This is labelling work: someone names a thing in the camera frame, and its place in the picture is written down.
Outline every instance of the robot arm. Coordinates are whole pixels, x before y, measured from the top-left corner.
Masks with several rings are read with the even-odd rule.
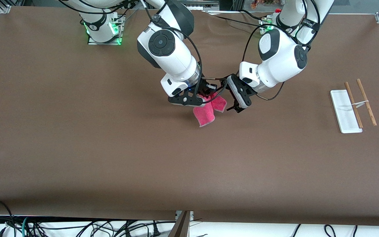
[[[295,35],[300,43],[310,44],[334,0],[316,1],[318,14],[311,0],[305,0],[308,3],[307,18],[302,21],[299,29],[299,22],[304,15],[302,0],[292,0],[292,3],[288,1],[280,14],[274,15],[273,22],[286,32]],[[241,62],[239,78],[235,76],[227,78],[235,99],[233,109],[238,113],[251,105],[250,96],[287,81],[300,73],[307,65],[306,47],[294,42],[280,29],[272,29],[263,34],[259,39],[258,51],[262,59],[261,64]]]
[[[187,46],[182,41],[184,35],[171,28],[182,31],[189,36],[194,30],[194,16],[191,11],[176,0],[164,0],[158,4],[148,3],[160,10],[152,17],[148,27],[138,36],[137,49],[152,66],[161,68],[166,75],[161,79],[161,85],[173,104],[204,106],[199,96],[188,96],[198,83],[200,66]]]
[[[126,0],[60,0],[63,4],[80,11],[89,36],[96,42],[109,42],[118,33],[118,13],[108,7],[125,4]]]

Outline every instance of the white plate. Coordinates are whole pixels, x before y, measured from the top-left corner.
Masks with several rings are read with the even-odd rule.
[[[330,95],[331,100],[333,101],[334,111],[336,112],[337,121],[339,122],[340,132],[362,132],[362,129],[359,128],[358,121],[356,121],[347,90],[332,90],[330,91]]]

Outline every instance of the brown table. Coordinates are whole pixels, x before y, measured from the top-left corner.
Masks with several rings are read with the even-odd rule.
[[[236,72],[253,27],[193,13],[204,74]],[[307,68],[277,99],[203,128],[191,108],[167,102],[164,72],[137,53],[144,11],[126,22],[121,46],[87,45],[78,21],[62,8],[0,16],[0,199],[14,214],[173,219],[194,210],[205,221],[379,225],[373,15],[329,15]],[[248,62],[260,63],[257,42]],[[341,134],[329,91],[349,81],[361,98],[357,78],[378,126],[362,107],[364,132]]]

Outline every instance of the pink cloth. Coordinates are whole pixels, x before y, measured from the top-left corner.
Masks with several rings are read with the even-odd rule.
[[[216,93],[207,98],[203,97],[206,101],[215,97]],[[195,117],[200,124],[200,127],[206,126],[209,123],[212,123],[215,120],[214,111],[219,111],[223,113],[226,108],[227,102],[222,96],[218,96],[215,100],[210,103],[205,104],[203,107],[194,107],[193,112]]]

